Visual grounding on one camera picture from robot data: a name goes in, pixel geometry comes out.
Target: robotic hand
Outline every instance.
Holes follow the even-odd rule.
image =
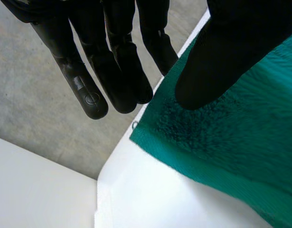
[[[108,104],[77,51],[72,23],[88,61],[115,109],[123,114],[153,97],[132,42],[135,0],[1,0],[31,23],[50,49],[85,113],[100,119]],[[137,0],[143,42],[163,75],[178,57],[164,32],[169,0]],[[112,52],[106,42],[105,22]]]

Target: concrete floor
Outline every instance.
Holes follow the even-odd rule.
[[[171,0],[166,32],[177,52],[206,8],[206,0]],[[155,86],[160,73],[143,46],[137,13],[133,25],[144,71]],[[83,53],[76,34],[75,41]],[[104,119],[89,119],[32,27],[0,2],[0,138],[97,179],[139,109],[123,115],[109,105]]]

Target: towel fabric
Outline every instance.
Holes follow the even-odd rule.
[[[292,227],[292,35],[219,99],[187,111],[174,91],[194,42],[131,140],[187,177],[244,201],[272,226]]]

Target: white panel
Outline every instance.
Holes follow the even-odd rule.
[[[0,228],[93,228],[96,181],[0,139]]]

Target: black robotic finger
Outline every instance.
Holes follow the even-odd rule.
[[[152,87],[142,69],[136,45],[132,42],[134,0],[103,0],[105,21],[114,57],[137,103],[148,103],[153,97]]]
[[[50,49],[85,113],[92,119],[104,117],[108,104],[79,56],[68,18],[54,17],[32,27]]]
[[[200,31],[176,85],[185,109],[219,98],[243,73],[292,34],[292,1],[208,1],[212,18]],[[235,2],[238,8],[229,11]]]
[[[99,0],[80,2],[69,14],[97,78],[115,109],[132,112],[137,101],[106,42],[104,12]]]
[[[165,76],[178,56],[165,33],[170,0],[136,0],[140,15],[142,40],[160,72]]]

